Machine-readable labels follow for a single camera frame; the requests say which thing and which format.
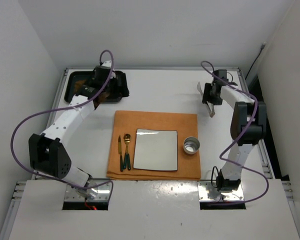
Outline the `metal serving tongs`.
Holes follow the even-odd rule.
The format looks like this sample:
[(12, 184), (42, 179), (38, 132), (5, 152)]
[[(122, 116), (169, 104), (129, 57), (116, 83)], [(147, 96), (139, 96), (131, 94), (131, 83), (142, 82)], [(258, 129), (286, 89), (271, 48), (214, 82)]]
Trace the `metal serving tongs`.
[(198, 82), (197, 83), (197, 86), (196, 86), (198, 92), (200, 93), (200, 96), (201, 96), (201, 102), (205, 105), (207, 111), (208, 111), (208, 114), (211, 118), (214, 117), (215, 115), (215, 110), (214, 110), (214, 106), (211, 105), (209, 106), (208, 102), (204, 100), (204, 91), (202, 90), (202, 86), (201, 86), (201, 83)]

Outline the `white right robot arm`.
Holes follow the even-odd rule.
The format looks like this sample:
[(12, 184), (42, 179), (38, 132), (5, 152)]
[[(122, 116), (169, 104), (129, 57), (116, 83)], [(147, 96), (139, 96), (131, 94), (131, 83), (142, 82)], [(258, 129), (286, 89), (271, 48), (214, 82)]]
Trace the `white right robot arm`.
[(202, 103), (206, 105), (210, 117), (215, 115), (214, 106), (226, 102), (232, 109), (230, 136), (232, 143), (226, 148), (220, 159), (225, 161), (218, 171), (215, 188), (218, 191), (231, 192), (241, 184), (242, 169), (255, 145), (261, 141), (267, 131), (267, 107), (243, 91), (221, 82), (206, 83), (202, 94)]

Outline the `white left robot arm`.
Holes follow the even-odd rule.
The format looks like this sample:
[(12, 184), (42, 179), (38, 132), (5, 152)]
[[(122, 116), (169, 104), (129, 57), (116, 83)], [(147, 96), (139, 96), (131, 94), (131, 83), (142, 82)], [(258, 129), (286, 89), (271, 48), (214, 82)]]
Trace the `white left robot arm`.
[(72, 163), (66, 146), (76, 129), (100, 104), (126, 94), (122, 88), (125, 80), (125, 73), (115, 71), (109, 60), (96, 66), (87, 80), (76, 84), (66, 110), (41, 134), (29, 138), (30, 166), (73, 185), (86, 199), (94, 198), (98, 188), (93, 186), (92, 176)]

